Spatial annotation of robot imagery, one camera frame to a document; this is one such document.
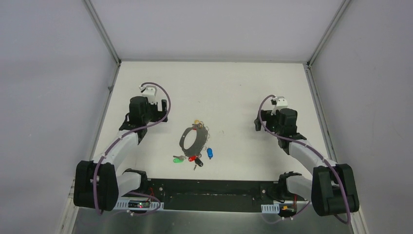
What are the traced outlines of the key with yellow tag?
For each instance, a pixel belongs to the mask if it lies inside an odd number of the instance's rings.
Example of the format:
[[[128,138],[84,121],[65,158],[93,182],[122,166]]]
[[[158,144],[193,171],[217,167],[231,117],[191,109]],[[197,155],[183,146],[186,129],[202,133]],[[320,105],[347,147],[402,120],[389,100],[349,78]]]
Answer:
[[[194,121],[194,123],[193,123],[193,125],[196,127],[196,128],[204,128],[204,123],[202,122],[202,121],[199,121],[199,120],[195,120]]]

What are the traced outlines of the key with green tag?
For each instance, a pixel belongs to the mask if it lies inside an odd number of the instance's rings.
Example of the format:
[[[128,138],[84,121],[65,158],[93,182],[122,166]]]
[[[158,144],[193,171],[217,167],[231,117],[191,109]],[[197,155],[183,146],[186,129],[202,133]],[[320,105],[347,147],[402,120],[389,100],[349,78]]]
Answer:
[[[174,163],[182,163],[186,159],[185,156],[173,156],[173,162]]]

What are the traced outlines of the key with black tag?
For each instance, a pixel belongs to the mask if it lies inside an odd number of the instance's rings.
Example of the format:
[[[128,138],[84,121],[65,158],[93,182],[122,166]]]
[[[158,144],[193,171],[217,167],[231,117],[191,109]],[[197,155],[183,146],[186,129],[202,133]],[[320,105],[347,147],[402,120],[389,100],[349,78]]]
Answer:
[[[195,158],[194,162],[199,167],[203,167],[203,165],[204,165],[203,162],[198,157]]]

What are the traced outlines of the key with blue tag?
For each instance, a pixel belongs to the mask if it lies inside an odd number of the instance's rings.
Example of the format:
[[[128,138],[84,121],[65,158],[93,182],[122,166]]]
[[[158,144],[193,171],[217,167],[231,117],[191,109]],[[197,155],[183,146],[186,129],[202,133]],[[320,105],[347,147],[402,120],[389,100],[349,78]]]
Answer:
[[[207,148],[206,152],[207,152],[207,157],[209,159],[212,159],[213,158],[213,150],[211,148]]]

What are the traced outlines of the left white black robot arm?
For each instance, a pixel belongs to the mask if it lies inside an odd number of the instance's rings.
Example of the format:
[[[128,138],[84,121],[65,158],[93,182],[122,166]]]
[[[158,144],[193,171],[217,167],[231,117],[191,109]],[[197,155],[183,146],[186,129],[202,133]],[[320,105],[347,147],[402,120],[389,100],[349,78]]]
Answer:
[[[73,202],[78,207],[95,209],[99,214],[115,208],[118,199],[132,192],[136,197],[148,193],[147,174],[126,169],[117,175],[122,162],[137,149],[148,128],[168,120],[169,99],[161,100],[162,109],[152,97],[130,99],[129,112],[117,136],[106,150],[90,161],[80,161],[75,170]]]

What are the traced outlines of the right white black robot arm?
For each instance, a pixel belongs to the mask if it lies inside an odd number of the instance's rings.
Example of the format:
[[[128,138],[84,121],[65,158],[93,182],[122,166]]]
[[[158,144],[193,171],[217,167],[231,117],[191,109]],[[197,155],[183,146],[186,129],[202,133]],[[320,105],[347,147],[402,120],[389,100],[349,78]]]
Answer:
[[[319,216],[351,214],[359,211],[359,198],[353,169],[325,158],[297,131],[297,111],[282,108],[275,112],[259,110],[254,121],[256,131],[264,128],[278,139],[278,146],[300,162],[312,175],[284,173],[277,195],[284,200],[299,195],[311,201]]]

